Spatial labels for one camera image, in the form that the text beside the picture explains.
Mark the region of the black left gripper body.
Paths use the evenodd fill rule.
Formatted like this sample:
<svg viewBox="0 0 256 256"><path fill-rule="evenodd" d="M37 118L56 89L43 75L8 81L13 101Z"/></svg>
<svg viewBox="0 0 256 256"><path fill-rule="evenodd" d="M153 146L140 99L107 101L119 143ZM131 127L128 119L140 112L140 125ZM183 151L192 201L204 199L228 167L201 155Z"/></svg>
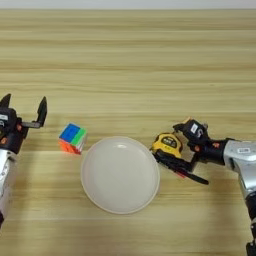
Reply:
<svg viewBox="0 0 256 256"><path fill-rule="evenodd" d="M40 122L22 122L18 120L13 127L0 126L0 149L18 154L30 128L39 129Z"/></svg>

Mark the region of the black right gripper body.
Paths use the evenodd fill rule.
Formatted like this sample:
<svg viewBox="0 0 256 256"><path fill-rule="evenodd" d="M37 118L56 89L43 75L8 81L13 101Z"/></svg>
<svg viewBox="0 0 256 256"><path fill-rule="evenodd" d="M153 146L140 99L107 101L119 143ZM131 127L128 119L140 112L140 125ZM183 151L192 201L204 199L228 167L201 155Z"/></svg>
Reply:
<svg viewBox="0 0 256 256"><path fill-rule="evenodd" d="M224 166L224 149L228 139L224 140L206 140L203 143L191 142L187 143L190 150L194 153L192 162L215 163Z"/></svg>

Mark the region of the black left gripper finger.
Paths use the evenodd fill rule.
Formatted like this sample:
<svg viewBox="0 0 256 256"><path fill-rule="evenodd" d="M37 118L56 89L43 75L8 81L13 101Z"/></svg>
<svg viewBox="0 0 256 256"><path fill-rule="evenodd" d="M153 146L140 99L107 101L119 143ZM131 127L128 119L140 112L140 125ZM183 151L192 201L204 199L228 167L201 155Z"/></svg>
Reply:
<svg viewBox="0 0 256 256"><path fill-rule="evenodd" d="M47 116L47 99L46 99L46 97L43 97L42 101L40 102L37 114L38 114L38 118L36 120L37 126L43 127L44 123L45 123L46 116Z"/></svg>
<svg viewBox="0 0 256 256"><path fill-rule="evenodd" d="M10 104L10 99L11 99L11 94L5 95L1 100L0 100L0 107L9 107Z"/></svg>

